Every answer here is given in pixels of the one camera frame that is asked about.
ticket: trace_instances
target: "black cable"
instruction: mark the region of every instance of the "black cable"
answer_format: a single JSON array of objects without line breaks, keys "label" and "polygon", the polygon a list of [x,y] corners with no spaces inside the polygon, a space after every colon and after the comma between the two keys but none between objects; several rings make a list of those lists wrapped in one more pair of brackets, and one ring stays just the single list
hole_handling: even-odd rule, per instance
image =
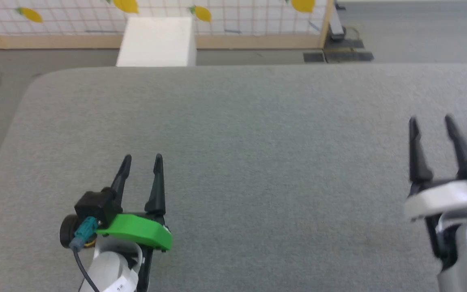
[{"label": "black cable", "polygon": [[100,292],[99,289],[96,287],[95,283],[91,281],[91,278],[89,277],[88,273],[86,272],[84,266],[82,266],[82,263],[80,262],[80,257],[78,257],[78,252],[73,251],[73,255],[75,256],[75,260],[77,261],[77,266],[80,269],[80,272],[82,272],[84,278],[86,281],[88,281],[89,286],[93,288],[93,291],[95,292]]}]

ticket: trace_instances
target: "yellow lemon decoration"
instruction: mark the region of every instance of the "yellow lemon decoration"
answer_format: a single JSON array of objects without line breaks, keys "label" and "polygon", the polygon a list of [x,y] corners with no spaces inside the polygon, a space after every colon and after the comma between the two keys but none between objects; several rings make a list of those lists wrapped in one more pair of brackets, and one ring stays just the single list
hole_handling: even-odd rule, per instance
[{"label": "yellow lemon decoration", "polygon": [[43,22],[41,15],[30,8],[18,7],[15,8],[15,11],[17,11],[17,13],[20,15],[23,15],[24,17],[32,20],[33,22]]},{"label": "yellow lemon decoration", "polygon": [[291,0],[291,5],[298,12],[312,13],[315,7],[315,0]]},{"label": "yellow lemon decoration", "polygon": [[210,11],[208,11],[208,9],[202,6],[194,5],[192,7],[189,7],[189,10],[191,11],[192,14],[195,14],[196,17],[201,21],[205,21],[205,22],[212,21],[212,14],[210,13]]},{"label": "yellow lemon decoration", "polygon": [[113,0],[115,6],[125,13],[138,13],[138,3],[136,0]]}]

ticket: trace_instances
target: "wooden frame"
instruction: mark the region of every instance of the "wooden frame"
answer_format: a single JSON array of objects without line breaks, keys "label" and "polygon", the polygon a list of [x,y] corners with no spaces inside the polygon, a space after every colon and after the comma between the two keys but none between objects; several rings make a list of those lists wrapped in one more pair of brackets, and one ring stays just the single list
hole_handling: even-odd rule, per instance
[{"label": "wooden frame", "polygon": [[[334,1],[328,0],[320,35],[197,35],[198,49],[322,49]],[[117,49],[122,35],[0,35],[0,49]]]}]

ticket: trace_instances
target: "teal connector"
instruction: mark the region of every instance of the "teal connector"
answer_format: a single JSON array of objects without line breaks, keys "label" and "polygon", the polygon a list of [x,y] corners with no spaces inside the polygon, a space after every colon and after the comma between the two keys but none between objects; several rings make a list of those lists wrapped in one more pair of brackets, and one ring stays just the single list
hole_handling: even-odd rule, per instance
[{"label": "teal connector", "polygon": [[84,248],[84,244],[88,241],[89,237],[95,234],[98,227],[98,221],[95,217],[86,217],[75,232],[75,238],[71,240],[69,245],[70,248],[73,251],[79,252]]}]

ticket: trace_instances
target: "gray fabric surface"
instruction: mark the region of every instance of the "gray fabric surface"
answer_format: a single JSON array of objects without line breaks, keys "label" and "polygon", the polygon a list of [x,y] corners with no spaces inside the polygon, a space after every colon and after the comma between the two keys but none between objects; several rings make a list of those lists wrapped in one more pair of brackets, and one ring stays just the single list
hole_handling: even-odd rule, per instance
[{"label": "gray fabric surface", "polygon": [[0,150],[0,291],[76,291],[61,221],[126,153],[123,207],[142,210],[157,152],[174,249],[154,254],[150,291],[436,291],[426,231],[403,218],[407,122],[450,176],[447,112],[467,134],[467,65],[47,74]]}]

